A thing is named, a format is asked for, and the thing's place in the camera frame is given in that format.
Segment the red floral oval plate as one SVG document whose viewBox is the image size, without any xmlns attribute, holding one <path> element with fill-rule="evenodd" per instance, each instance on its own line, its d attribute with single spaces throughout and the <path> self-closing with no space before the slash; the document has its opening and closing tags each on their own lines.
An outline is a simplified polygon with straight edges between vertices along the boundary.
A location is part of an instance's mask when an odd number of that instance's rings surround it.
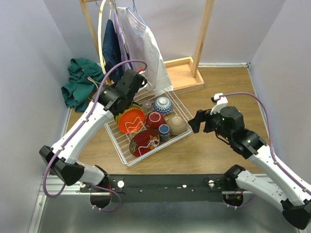
<svg viewBox="0 0 311 233">
<path fill-rule="evenodd" d="M 160 136 L 154 130 L 145 130 L 139 132 L 133 137 L 129 144 L 130 153 L 135 157 L 141 157 L 144 154 L 156 149 L 160 144 Z"/>
</svg>

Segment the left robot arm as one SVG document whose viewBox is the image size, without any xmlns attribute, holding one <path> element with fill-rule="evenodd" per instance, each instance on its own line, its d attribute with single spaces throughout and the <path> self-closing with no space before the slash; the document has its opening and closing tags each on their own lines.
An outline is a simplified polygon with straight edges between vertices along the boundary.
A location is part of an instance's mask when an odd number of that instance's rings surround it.
<svg viewBox="0 0 311 233">
<path fill-rule="evenodd" d="M 83 115 L 61 139 L 51 147 L 40 149 L 43 161 L 67 186 L 83 182 L 91 183 L 98 192 L 107 188 L 106 173 L 97 166 L 79 162 L 79 155 L 104 124 L 132 106 L 135 94 L 146 84 L 143 75 L 127 70 L 115 84 L 101 87 Z"/>
</svg>

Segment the lime green plate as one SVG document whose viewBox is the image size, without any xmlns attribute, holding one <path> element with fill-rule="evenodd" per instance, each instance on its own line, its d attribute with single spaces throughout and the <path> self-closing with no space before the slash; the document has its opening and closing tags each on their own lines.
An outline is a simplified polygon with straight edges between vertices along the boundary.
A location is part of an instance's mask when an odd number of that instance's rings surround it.
<svg viewBox="0 0 311 233">
<path fill-rule="evenodd" d="M 130 108 L 126 109 L 123 114 L 118 114 L 115 117 L 115 121 L 118 125 L 125 125 L 125 123 L 134 122 L 137 117 L 140 117 L 142 121 L 144 121 L 144 112 L 142 108 L 134 103 Z"/>
</svg>

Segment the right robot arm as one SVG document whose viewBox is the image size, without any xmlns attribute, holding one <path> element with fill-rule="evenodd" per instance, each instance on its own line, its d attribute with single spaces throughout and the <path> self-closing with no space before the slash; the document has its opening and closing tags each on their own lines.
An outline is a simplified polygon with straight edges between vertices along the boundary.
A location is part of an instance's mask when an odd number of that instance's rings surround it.
<svg viewBox="0 0 311 233">
<path fill-rule="evenodd" d="M 226 139 L 237 154 L 260 167 L 274 182 L 257 180 L 245 168 L 234 165 L 225 173 L 224 186 L 229 190 L 239 187 L 251 191 L 280 210 L 292 226 L 306 229 L 311 222 L 311 185 L 274 155 L 262 137 L 245 128 L 242 113 L 233 106 L 217 113 L 198 110 L 188 124 L 198 133 L 202 122 L 204 132 L 215 132 Z"/>
</svg>

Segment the orange plate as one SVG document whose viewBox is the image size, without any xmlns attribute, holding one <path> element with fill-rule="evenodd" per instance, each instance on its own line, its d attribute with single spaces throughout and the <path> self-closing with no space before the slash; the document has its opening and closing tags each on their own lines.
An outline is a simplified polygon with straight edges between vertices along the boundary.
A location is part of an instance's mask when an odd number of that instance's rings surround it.
<svg viewBox="0 0 311 233">
<path fill-rule="evenodd" d="M 122 133 L 138 131 L 145 122 L 145 114 L 140 108 L 130 108 L 116 117 L 118 128 Z"/>
</svg>

